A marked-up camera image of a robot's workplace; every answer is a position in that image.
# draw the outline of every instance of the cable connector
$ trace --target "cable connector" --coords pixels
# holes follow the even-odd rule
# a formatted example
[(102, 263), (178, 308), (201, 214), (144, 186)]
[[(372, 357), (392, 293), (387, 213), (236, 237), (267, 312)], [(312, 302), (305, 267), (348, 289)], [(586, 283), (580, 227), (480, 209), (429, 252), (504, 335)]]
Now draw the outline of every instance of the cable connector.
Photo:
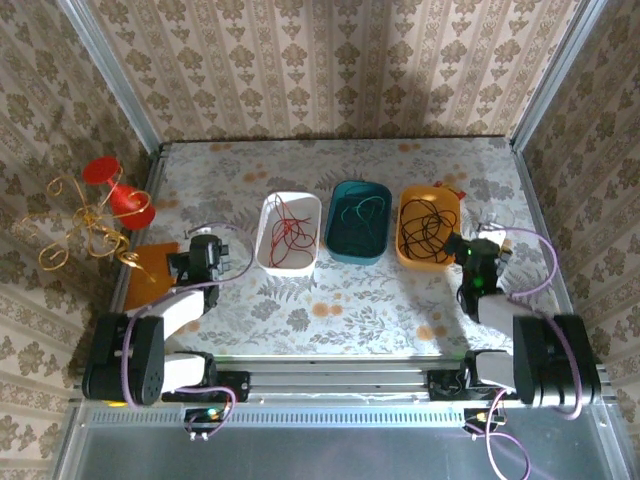
[[(476, 415), (476, 419), (479, 422), (487, 423), (487, 412), (480, 412)], [(495, 423), (496, 425), (505, 425), (507, 423), (507, 418), (504, 415), (493, 415), (491, 417), (491, 423)]]

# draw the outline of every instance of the wall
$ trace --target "wall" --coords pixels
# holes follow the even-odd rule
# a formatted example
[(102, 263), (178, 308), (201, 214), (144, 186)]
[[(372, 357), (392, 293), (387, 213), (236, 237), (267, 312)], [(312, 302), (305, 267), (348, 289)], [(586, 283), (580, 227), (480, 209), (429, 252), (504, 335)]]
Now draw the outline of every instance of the wall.
[(640, 2), (609, 0), (525, 159), (640, 451)]
[(38, 222), (33, 238), (17, 223), (75, 210), (71, 190), (51, 198), (45, 186), (103, 154), (117, 155), (130, 181), (144, 178), (134, 132), (55, 2), (0, 2), (1, 478), (45, 478), (71, 394), (68, 364), (113, 289), (109, 261), (88, 261), (81, 236), (64, 268), (39, 267), (64, 221)]
[(163, 141), (506, 135), (574, 0), (89, 0)]

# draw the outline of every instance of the white plastic container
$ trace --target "white plastic container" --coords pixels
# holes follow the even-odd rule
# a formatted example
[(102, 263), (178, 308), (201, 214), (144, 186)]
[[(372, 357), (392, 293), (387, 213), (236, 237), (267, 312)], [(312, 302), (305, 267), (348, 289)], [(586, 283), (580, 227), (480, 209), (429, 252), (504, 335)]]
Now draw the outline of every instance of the white plastic container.
[[(278, 267), (270, 267), (270, 253), (272, 231), (275, 223), (280, 220), (275, 208), (280, 202), (286, 203), (291, 214), (302, 220), (309, 218), (309, 223), (302, 226), (305, 233), (313, 235), (316, 229), (315, 245), (307, 249), (311, 254), (290, 250), (284, 261)], [(320, 244), (320, 220), (322, 218), (322, 203), (315, 195), (307, 192), (276, 192), (269, 195), (262, 205), (258, 237), (256, 239), (256, 261), (269, 275), (276, 277), (304, 277), (311, 275), (318, 259)], [(282, 258), (287, 251), (284, 242), (279, 242), (274, 250), (274, 257)]]

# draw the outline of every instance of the patterned tablecloth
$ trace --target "patterned tablecloth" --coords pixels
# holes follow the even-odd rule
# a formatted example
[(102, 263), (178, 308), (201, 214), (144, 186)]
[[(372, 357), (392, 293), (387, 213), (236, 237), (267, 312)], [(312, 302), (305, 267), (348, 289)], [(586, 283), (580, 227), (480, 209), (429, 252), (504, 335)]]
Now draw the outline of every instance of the patterned tablecloth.
[[(145, 243), (181, 242), (184, 231), (211, 221), (232, 222), (255, 233), (264, 198), (276, 190), (316, 194), (323, 203), (322, 232), (335, 185), (364, 179), (386, 185), (394, 196), (413, 184), (455, 184), (462, 233), (480, 211), (506, 205), (515, 226), (533, 228), (520, 179), (505, 140), (332, 140), (184, 143), (170, 146), (156, 200), (158, 214)], [(174, 336), (181, 347), (223, 355), (461, 354), (469, 347), (510, 347), (501, 334), (466, 317), (455, 300), (461, 269), (441, 274), (402, 267), (393, 248), (374, 266), (333, 261), (321, 247), (312, 276), (285, 279), (254, 266), (221, 292), (220, 302)], [(506, 291), (537, 285), (547, 269), (541, 247), (509, 235), (514, 250), (501, 282)], [(232, 275), (247, 253), (231, 243)], [(554, 311), (553, 292), (529, 302)]]

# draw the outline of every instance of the gold wire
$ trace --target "gold wire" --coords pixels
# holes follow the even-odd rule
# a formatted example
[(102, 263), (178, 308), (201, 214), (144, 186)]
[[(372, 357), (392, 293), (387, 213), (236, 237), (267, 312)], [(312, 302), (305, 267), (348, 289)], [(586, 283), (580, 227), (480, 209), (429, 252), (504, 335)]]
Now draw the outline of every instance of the gold wire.
[[(111, 198), (111, 195), (113, 194), (115, 188), (119, 185), (122, 173), (123, 170), (122, 167), (120, 167), (118, 169), (118, 177), (109, 190), (109, 193), (104, 198), (104, 200), (102, 200), (102, 202), (100, 202), (100, 204), (96, 206), (92, 206), (87, 203), (84, 192), (80, 188), (80, 184), (71, 175), (60, 175), (59, 177), (51, 180), (47, 184), (47, 193), (52, 197), (59, 196), (63, 191), (63, 180), (66, 179), (70, 180), (73, 183), (76, 192), (80, 197), (80, 200), (82, 201), (82, 206), (78, 208), (73, 215), (61, 217), (71, 219), (71, 222), (73, 224), (73, 228), (66, 232), (64, 236), (64, 240), (66, 242), (69, 241), (69, 238), (71, 238), (74, 233), (84, 227), (89, 237), (87, 241), (87, 253), (90, 256), (94, 258), (103, 258), (108, 257), (109, 255), (114, 255), (115, 258), (121, 263), (131, 268), (141, 270), (152, 282), (155, 282), (153, 276), (149, 274), (149, 272), (147, 272), (140, 264), (140, 256), (135, 252), (129, 251), (129, 239), (117, 230), (102, 223), (105, 219), (123, 218), (131, 215), (137, 215), (144, 212), (149, 207), (149, 205), (151, 205), (151, 195), (143, 190), (136, 190), (135, 192), (130, 193), (127, 197), (129, 199), (136, 198), (136, 200), (138, 200), (138, 204), (141, 203), (139, 197), (144, 197), (146, 203), (142, 207), (133, 212), (127, 212), (120, 215), (105, 215), (102, 213), (104, 205), (109, 200), (109, 198)], [(31, 213), (29, 215), (26, 215), (20, 221), (19, 225), (26, 228), (25, 222), (27, 222), (28, 220), (31, 220), (33, 222), (36, 218), (52, 219), (55, 217), (56, 215), (52, 215), (50, 213)], [(29, 230), (30, 235), (28, 238), (33, 238), (37, 235), (37, 233), (34, 232), (33, 229)], [(102, 235), (101, 244), (105, 248), (105, 251), (99, 252), (95, 249), (95, 243), (100, 243), (100, 239), (96, 239), (94, 237), (94, 234), (96, 232), (99, 235)], [(62, 245), (61, 240), (56, 240), (55, 242), (47, 245), (42, 250), (40, 250), (40, 253), (38, 255), (38, 263), (40, 264), (40, 267), (47, 272), (62, 268), (68, 260), (69, 249), (68, 247), (64, 247)]]

